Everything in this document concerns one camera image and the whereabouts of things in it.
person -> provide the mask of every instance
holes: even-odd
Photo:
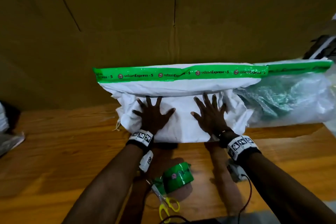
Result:
[[[152,105],[137,100],[142,112],[133,112],[142,119],[141,129],[155,134],[168,122],[175,109],[161,114],[162,97]],[[216,96],[212,103],[206,94],[204,102],[195,97],[200,114],[191,112],[199,126],[210,136],[220,139],[226,147],[239,135],[235,134],[224,120],[226,105],[218,107]],[[153,139],[146,146],[136,140],[128,140],[126,146],[86,187],[65,217],[68,223],[114,223],[132,184],[142,157],[151,149]],[[336,214],[313,193],[294,178],[268,160],[257,148],[244,150],[236,162],[244,169],[255,188],[281,223],[336,223]]]

wooden surface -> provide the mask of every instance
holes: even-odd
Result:
[[[113,131],[116,105],[25,112],[17,131],[26,141],[0,159],[1,223],[60,223],[97,173],[124,146],[129,134]],[[271,161],[322,200],[336,200],[336,139],[322,124],[248,129]],[[192,164],[191,194],[180,214],[188,220],[226,215],[204,144],[180,144],[171,158]],[[238,184],[244,200],[247,182]],[[158,200],[149,195],[142,223],[158,223]],[[253,188],[248,211],[268,209]]]

person's right hand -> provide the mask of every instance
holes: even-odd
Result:
[[[205,105],[197,97],[194,97],[194,100],[199,107],[201,115],[195,112],[191,112],[191,115],[198,121],[198,124],[203,131],[207,132],[211,136],[214,131],[223,132],[231,130],[224,120],[226,104],[223,103],[223,105],[218,108],[215,94],[212,96],[212,103],[206,93],[203,94]]]

person's left hand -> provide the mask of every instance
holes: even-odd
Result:
[[[153,106],[149,96],[146,96],[147,106],[142,103],[140,99],[137,99],[142,112],[132,110],[132,112],[142,118],[141,129],[151,132],[155,135],[160,129],[162,129],[168,122],[170,116],[175,112],[175,108],[171,108],[166,114],[161,114],[160,103],[162,97],[158,97],[156,104]]]

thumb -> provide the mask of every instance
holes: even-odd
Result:
[[[173,113],[175,112],[175,108],[171,108],[166,114],[165,114],[165,116],[169,119],[170,118],[170,116],[172,116],[173,115]]]
[[[201,120],[201,116],[198,113],[195,112],[191,112],[190,113],[192,116],[194,116],[194,118],[199,122]]]

